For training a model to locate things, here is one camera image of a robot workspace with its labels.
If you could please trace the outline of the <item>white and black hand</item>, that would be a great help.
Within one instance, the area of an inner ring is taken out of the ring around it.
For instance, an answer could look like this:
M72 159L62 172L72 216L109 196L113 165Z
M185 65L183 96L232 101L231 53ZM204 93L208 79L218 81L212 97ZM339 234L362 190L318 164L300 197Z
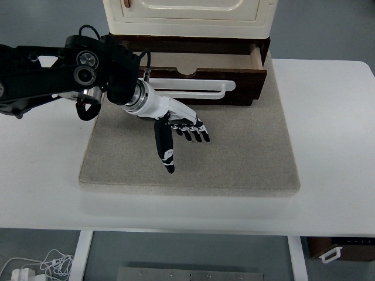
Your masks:
M195 137L197 142L209 142L209 134L204 123L197 113L187 105L155 92L150 84L140 81L144 89L145 104L141 105L135 114L138 117L152 118L156 149L169 173L175 171L173 162L173 137L172 131L184 136L187 141Z

